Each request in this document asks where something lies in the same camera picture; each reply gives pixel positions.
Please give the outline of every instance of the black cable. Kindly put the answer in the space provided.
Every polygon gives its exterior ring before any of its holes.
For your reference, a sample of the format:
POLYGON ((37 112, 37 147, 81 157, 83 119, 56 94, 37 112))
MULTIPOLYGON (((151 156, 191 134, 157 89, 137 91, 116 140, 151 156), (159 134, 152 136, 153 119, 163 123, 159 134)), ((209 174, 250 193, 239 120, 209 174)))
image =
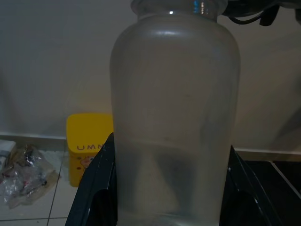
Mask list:
POLYGON ((245 24, 253 23, 256 20, 259 20, 261 18, 262 14, 263 14, 263 12, 249 20, 238 20, 235 17, 229 17, 229 19, 236 24, 245 25, 245 24))

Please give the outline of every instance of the floor tile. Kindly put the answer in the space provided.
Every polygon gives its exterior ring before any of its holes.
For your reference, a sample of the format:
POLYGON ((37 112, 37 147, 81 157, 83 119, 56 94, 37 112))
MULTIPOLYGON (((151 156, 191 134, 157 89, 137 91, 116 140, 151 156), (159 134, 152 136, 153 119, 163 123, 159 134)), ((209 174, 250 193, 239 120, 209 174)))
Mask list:
POLYGON ((67 218, 49 219, 48 226, 65 226, 67 218))
POLYGON ((69 183, 68 166, 69 156, 68 152, 66 151, 64 153, 61 177, 58 181, 50 218, 68 217, 70 208, 72 206, 77 187, 72 187, 69 183))
MULTIPOLYGON (((63 158, 63 151, 41 152, 54 166, 56 172, 59 173, 63 158)), ((9 209, 8 206, 3 204, 3 200, 1 199, 0 220, 48 218, 55 194, 55 186, 56 184, 44 196, 36 200, 33 205, 19 205, 16 208, 9 209)))
POLYGON ((1 226, 47 226, 47 219, 0 221, 1 226))

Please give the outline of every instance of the crumpled plastic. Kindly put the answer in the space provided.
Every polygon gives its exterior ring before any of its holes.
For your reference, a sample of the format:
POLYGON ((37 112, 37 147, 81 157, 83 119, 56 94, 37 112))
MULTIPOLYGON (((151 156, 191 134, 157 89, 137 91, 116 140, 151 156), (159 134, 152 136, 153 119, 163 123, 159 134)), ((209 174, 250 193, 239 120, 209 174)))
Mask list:
POLYGON ((0 171, 0 196, 14 208, 30 205, 56 184, 54 167, 32 145, 11 153, 7 166, 0 171))

